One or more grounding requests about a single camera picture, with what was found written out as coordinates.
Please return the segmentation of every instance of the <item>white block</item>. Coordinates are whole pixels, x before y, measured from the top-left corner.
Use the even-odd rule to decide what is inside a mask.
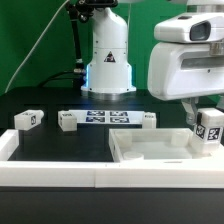
[[[7,161],[19,145],[18,130],[7,130],[0,137],[0,161]]]
[[[215,108],[203,108],[199,109],[198,113],[201,113],[200,124],[206,127],[224,127],[224,113]]]
[[[58,112],[58,124],[63,131],[76,131],[77,130],[77,118],[70,111]]]
[[[27,110],[14,116],[15,129],[28,131],[41,124],[44,116],[42,110]]]
[[[156,114],[150,112],[144,112],[142,117],[142,128],[156,128]]]

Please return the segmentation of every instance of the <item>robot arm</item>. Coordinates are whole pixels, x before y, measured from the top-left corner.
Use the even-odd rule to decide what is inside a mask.
[[[76,9],[79,11],[79,21],[86,23],[93,16],[95,8],[113,8],[117,5],[117,0],[78,0]]]
[[[151,54],[148,88],[162,100],[182,99],[187,123],[194,124],[198,97],[224,92],[224,0],[187,5],[188,12],[155,27],[163,42]]]

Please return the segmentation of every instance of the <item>green background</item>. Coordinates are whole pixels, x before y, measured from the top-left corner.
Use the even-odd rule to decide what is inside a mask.
[[[1,0],[0,1],[0,94],[24,60],[63,0]],[[129,4],[113,9],[126,21]],[[133,84],[147,89],[150,52],[156,44],[154,26],[160,21],[185,11],[186,6],[166,0],[145,0],[131,5],[129,57],[133,66]],[[85,64],[92,57],[91,21],[79,24],[81,50]],[[18,73],[11,88],[36,86],[50,75],[75,67],[75,51],[68,14],[63,9]],[[72,86],[70,81],[53,82],[49,86]]]

